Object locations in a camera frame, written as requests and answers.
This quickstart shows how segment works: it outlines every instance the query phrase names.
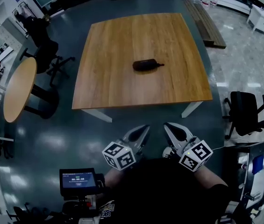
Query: gray floor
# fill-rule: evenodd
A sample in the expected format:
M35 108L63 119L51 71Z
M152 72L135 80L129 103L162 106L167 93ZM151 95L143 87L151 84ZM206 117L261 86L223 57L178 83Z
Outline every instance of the gray floor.
M252 25L246 24L246 15L222 7L210 9L208 12L227 45L224 50L207 49L221 103L231 91L244 91L255 94L258 107L261 106L264 94L264 34L252 32ZM226 108L222 105L223 114L226 114ZM259 114L259 121L261 120L264 120L264 112ZM225 145L264 141L264 130L243 137L234 132L231 139L238 138L244 140L231 140L225 142ZM264 211L254 222L264 224Z
M105 110L114 118L112 124L82 111L73 111L71 104L76 75L90 25L117 17L163 12L182 13L200 51L209 77L213 101L204 102L186 119L180 116L185 104ZM75 56L77 60L64 67L70 79L59 76L60 79L55 81L60 102L52 118L41 119L29 112L23 112L16 123L9 125L3 122L1 109L0 128L4 128L15 139L14 144L11 144L14 158L0 158L0 182L8 210L12 210L15 205L23 207L25 202L30 202L31 206L60 211L63 199L59 191L59 169L93 167L96 172L106 173L110 167L101 154L103 148L122 137L129 129L141 124L151 125L151 136L143 150L147 158L161 157L166 147L162 130L162 124L166 121L187 126L211 148L223 146L224 122L221 119L214 73L207 50L181 0L93 0L53 18L48 32L51 39L59 43L60 56ZM29 52L36 49L29 42L24 47L28 47ZM19 63L16 59L11 74ZM49 78L47 74L39 74L36 84L47 89ZM36 98L32 98L30 105L37 105L37 102ZM207 166L221 175L221 164L222 149L218 149L214 151Z

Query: black table base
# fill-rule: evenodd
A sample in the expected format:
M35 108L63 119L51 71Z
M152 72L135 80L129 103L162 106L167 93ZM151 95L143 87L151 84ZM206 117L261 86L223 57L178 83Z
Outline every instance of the black table base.
M31 94L40 98L38 109L26 105L24 110L37 114L43 119L48 119L52 117L59 104L58 91L52 88L49 89L49 91L46 91L43 88L40 88L39 86L34 84Z

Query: white desk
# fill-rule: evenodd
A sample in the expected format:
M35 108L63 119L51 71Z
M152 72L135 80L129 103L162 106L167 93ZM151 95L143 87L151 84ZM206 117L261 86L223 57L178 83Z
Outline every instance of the white desk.
M259 7L252 5L252 10L247 19L247 23L251 21L254 25L253 31L259 29L264 32L264 11Z

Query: black chair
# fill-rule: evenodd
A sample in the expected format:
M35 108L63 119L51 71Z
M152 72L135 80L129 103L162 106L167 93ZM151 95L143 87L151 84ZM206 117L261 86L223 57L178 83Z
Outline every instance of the black chair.
M67 78L69 78L69 76L60 69L61 66L63 66L64 64L66 64L69 60L74 61L75 58L74 57L69 57L66 60L62 61L62 57L61 56L57 56L56 53L58 51L58 43L54 42L52 40L47 40L45 41L36 51L36 53L34 55L31 55L29 53L27 53L28 48L26 48L22 55L20 56L20 60L22 60L22 58L24 56L26 57L34 57L36 59L37 62L37 74L40 73L44 73L45 71L47 71L47 69L50 68L50 64L52 64L52 67L50 70L47 71L47 74L52 76L51 80L50 80L50 86L53 87L53 80L56 76L57 71L61 72L62 74L64 74Z
M258 114L264 110L264 104L257 108L255 95L239 91L231 92L230 99L231 101L228 98L224 100L228 103L230 111L229 116L223 116L223 118L232 122L229 135L225 135L225 139L230 139L234 128L240 136L254 131L261 132L264 128L264 120L258 122Z
M27 30L26 34L31 36L37 47L40 47L45 41L50 39L46 29L49 23L45 19L32 16L25 18L17 11L14 15L18 21L23 23L24 28Z

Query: handheld monitor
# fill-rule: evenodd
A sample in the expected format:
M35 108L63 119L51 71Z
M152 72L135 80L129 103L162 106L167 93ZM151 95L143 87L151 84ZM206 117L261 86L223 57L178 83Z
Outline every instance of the handheld monitor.
M84 196L98 193L93 168L60 169L60 192L62 196Z

